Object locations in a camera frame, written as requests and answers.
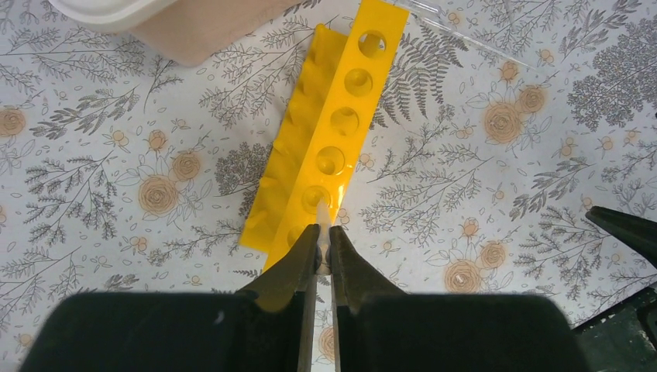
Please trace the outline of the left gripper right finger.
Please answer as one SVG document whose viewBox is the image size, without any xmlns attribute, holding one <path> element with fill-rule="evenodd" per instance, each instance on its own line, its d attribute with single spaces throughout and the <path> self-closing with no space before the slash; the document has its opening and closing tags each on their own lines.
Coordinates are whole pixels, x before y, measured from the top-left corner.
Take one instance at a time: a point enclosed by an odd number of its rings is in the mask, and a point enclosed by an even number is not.
<svg viewBox="0 0 657 372">
<path fill-rule="evenodd" d="M 587 371 L 564 314 L 534 294 L 408 294 L 329 231 L 339 371 Z"/>
</svg>

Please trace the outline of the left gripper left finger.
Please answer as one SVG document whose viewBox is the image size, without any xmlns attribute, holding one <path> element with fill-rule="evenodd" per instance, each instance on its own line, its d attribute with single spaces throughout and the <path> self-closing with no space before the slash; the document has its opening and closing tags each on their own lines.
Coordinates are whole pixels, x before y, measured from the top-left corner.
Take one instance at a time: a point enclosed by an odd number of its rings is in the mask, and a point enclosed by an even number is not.
<svg viewBox="0 0 657 372">
<path fill-rule="evenodd" d="M 320 227 L 231 294 L 87 292 L 61 302 L 23 371 L 308 371 Z"/>
</svg>

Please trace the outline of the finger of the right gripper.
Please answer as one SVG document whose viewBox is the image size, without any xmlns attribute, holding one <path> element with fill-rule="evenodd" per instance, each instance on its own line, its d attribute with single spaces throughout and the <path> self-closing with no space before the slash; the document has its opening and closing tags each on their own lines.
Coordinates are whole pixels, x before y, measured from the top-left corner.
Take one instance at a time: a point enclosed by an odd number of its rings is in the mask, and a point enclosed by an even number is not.
<svg viewBox="0 0 657 372">
<path fill-rule="evenodd" d="M 600 206 L 585 216 L 656 267 L 656 222 Z"/>
</svg>

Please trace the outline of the yellow test tube rack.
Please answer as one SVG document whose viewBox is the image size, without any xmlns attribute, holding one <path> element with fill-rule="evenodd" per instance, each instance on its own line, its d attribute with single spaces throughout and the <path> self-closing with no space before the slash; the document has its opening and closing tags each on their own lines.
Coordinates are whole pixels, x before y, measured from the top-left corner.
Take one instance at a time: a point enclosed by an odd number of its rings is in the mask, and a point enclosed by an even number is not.
<svg viewBox="0 0 657 372">
<path fill-rule="evenodd" d="M 361 2 L 349 34 L 318 25 L 240 244 L 272 267 L 326 205 L 340 209 L 383 93 L 408 12 Z"/>
</svg>

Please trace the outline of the pink plastic bin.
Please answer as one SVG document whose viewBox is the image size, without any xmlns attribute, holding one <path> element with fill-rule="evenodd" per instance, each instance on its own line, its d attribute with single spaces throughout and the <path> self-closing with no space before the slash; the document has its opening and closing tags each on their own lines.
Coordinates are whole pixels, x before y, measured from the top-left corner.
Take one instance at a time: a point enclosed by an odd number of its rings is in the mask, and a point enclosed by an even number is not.
<svg viewBox="0 0 657 372">
<path fill-rule="evenodd" d="M 176 1 L 129 30 L 161 56 L 195 67 L 299 1 Z"/>
</svg>

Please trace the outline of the white plastic bin lid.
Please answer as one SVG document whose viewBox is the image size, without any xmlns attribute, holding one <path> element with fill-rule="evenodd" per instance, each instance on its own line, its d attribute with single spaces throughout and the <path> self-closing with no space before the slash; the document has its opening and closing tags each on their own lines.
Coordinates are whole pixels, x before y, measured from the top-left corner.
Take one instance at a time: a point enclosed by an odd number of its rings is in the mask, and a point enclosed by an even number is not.
<svg viewBox="0 0 657 372">
<path fill-rule="evenodd" d="M 176 0 L 49 0 L 61 14 L 100 33 L 127 31 Z"/>
</svg>

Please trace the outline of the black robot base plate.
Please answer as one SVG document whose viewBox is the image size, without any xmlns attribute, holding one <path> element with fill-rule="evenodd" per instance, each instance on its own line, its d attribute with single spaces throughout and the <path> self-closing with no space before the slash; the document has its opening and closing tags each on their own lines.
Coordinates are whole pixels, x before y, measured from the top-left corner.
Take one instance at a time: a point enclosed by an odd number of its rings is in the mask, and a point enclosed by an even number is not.
<svg viewBox="0 0 657 372">
<path fill-rule="evenodd" d="M 656 372 L 656 289 L 633 294 L 573 331 L 592 371 Z"/>
</svg>

